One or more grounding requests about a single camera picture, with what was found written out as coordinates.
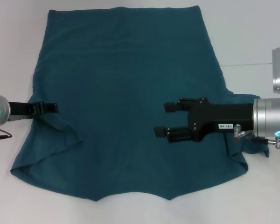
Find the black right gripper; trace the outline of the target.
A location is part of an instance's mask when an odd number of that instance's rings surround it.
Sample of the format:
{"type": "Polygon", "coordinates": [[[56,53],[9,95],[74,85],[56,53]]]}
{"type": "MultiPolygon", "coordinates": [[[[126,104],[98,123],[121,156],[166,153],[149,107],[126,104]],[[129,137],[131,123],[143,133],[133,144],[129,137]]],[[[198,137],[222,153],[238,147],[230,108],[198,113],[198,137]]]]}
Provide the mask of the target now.
{"type": "Polygon", "coordinates": [[[154,127],[157,138],[167,138],[169,143],[202,141],[210,133],[233,133],[235,125],[243,131],[253,129],[253,104],[211,104],[207,98],[179,98],[177,102],[164,103],[165,112],[188,113],[188,126],[154,127]]]}

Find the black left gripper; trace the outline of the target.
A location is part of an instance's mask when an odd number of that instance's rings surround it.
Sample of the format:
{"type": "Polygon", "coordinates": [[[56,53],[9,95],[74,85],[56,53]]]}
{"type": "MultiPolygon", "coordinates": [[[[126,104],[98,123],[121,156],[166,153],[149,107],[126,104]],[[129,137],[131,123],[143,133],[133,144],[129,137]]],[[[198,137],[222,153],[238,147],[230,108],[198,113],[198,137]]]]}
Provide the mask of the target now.
{"type": "Polygon", "coordinates": [[[44,103],[43,101],[32,103],[32,104],[9,102],[9,105],[10,105],[10,115],[8,121],[32,119],[47,113],[58,113],[57,104],[44,103]]]}

